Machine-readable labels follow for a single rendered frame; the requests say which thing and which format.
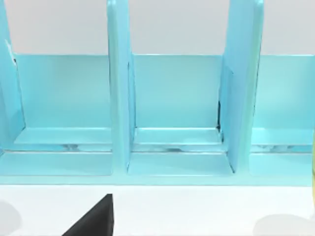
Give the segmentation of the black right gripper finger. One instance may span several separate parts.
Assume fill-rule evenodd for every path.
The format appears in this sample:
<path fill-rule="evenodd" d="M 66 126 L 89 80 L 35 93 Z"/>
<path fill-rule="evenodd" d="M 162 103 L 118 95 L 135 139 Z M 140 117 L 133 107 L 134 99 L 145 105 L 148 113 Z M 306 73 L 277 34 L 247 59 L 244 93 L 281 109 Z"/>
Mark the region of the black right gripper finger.
<path fill-rule="evenodd" d="M 113 195 L 106 194 L 62 236 L 113 236 Z"/>

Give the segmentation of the light blue rack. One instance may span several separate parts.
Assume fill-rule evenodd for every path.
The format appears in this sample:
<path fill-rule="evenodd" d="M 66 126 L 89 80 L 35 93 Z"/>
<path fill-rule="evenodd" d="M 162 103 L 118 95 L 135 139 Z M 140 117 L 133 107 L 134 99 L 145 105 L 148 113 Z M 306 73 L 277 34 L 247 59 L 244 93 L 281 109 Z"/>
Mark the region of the light blue rack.
<path fill-rule="evenodd" d="M 315 0 L 0 0 L 0 184 L 310 186 Z"/>

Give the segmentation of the yellow green book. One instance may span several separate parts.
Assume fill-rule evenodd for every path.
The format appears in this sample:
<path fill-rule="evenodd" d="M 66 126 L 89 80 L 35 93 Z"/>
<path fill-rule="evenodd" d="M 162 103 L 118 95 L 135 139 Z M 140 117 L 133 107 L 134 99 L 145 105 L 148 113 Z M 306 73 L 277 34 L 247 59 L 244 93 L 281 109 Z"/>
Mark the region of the yellow green book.
<path fill-rule="evenodd" d="M 315 126 L 313 130 L 313 144 L 312 144 L 312 194 L 313 194 L 313 206 L 315 209 Z"/>

